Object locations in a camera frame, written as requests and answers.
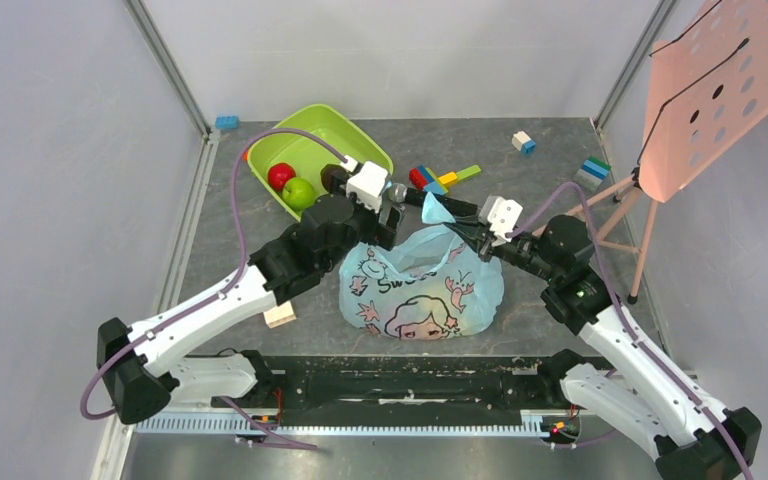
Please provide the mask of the light blue printed plastic bag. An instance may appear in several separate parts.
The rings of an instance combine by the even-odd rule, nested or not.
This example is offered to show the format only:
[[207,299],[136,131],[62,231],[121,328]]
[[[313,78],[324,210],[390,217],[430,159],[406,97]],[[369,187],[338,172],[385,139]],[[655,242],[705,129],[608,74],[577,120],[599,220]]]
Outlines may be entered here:
[[351,325],[397,340],[445,340],[483,332],[504,295],[502,265],[484,262],[428,199],[426,225],[385,250],[359,244],[340,265],[338,300]]

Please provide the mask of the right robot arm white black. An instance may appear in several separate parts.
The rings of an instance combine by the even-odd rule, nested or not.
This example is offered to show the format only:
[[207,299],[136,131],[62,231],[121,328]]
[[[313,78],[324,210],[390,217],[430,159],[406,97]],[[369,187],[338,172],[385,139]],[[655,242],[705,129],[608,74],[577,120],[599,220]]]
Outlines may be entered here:
[[498,259],[546,281],[546,310],[620,375],[600,375],[564,350],[537,382],[551,408],[569,402],[600,417],[654,461],[663,479],[751,476],[762,425],[748,408],[730,409],[701,388],[642,330],[589,262],[600,253],[588,225],[558,215],[543,232],[498,238],[488,221],[458,218],[448,228],[479,258]]

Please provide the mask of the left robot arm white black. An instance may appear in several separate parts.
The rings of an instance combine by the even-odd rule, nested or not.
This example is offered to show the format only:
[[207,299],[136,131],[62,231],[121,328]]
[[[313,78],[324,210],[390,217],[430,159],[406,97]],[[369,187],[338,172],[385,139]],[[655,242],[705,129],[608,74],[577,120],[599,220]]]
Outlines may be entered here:
[[214,286],[152,318],[125,324],[113,317],[97,331],[97,372],[125,425],[147,420],[174,399],[227,396],[250,407],[266,405],[273,379],[250,357],[234,354],[227,366],[188,354],[253,316],[318,286],[359,244],[391,249],[404,208],[386,201],[379,211],[351,194],[319,197],[277,238],[248,254],[240,267]]

